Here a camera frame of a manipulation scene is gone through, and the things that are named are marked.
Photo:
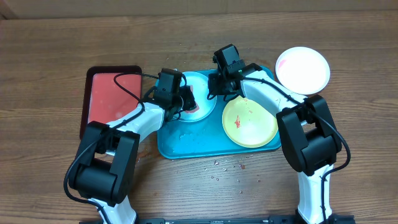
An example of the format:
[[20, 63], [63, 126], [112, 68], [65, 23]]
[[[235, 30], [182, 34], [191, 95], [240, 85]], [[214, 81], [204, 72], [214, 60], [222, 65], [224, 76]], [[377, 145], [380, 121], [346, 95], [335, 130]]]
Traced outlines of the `light blue plate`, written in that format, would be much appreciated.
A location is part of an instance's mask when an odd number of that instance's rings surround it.
[[209, 94], [208, 89], [208, 77], [198, 73], [198, 72], [183, 72], [187, 78], [187, 85], [190, 87], [196, 108], [191, 111], [183, 111], [174, 115], [174, 118], [179, 118], [179, 120], [184, 122], [196, 122], [207, 117], [215, 108], [216, 98], [208, 100], [207, 96]]

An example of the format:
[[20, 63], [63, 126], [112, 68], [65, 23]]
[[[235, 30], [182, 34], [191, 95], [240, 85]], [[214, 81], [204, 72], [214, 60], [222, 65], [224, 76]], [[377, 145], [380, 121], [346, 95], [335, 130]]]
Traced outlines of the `yellow-green plate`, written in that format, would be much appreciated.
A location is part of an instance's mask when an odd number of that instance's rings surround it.
[[230, 140], [248, 148], [268, 144], [278, 132], [277, 120], [270, 112], [259, 103], [241, 96], [226, 104], [222, 125]]

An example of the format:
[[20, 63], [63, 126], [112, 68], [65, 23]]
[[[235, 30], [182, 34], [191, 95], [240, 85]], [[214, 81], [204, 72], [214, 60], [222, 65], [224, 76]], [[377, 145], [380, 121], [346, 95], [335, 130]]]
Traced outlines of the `white plate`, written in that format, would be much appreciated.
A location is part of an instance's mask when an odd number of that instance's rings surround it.
[[278, 57], [275, 73], [288, 90], [301, 95], [322, 91], [330, 81], [330, 66], [325, 57], [308, 47], [292, 47]]

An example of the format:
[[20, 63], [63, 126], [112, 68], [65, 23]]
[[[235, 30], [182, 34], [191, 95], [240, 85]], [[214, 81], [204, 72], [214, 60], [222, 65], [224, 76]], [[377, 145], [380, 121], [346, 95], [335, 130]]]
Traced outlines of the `dark green sponge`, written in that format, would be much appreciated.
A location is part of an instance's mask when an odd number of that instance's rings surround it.
[[186, 106], [185, 109], [183, 110], [183, 112], [194, 113], [194, 112], [198, 111], [199, 109], [200, 108], [199, 108], [198, 104], [195, 103], [194, 105]]

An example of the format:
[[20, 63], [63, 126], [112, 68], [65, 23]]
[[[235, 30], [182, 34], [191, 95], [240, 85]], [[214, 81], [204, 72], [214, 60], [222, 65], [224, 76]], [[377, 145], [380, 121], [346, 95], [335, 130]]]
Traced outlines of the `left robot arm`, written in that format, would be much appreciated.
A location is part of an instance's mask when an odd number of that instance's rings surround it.
[[139, 143], [179, 112], [195, 109], [190, 86], [168, 90], [155, 86], [149, 99], [109, 123], [88, 123], [63, 189], [70, 199], [93, 205], [102, 223], [135, 223], [137, 213], [128, 193], [132, 186]]

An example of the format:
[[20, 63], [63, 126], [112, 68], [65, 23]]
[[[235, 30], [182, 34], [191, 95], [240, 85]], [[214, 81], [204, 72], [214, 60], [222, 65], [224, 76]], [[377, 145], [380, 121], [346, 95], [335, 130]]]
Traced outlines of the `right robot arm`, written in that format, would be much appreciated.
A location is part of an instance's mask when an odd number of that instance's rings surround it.
[[296, 223], [337, 223], [330, 207], [330, 176], [336, 155], [346, 146], [324, 98], [289, 91], [262, 69], [216, 72], [209, 76], [209, 96], [241, 95], [275, 116], [282, 152], [298, 173]]

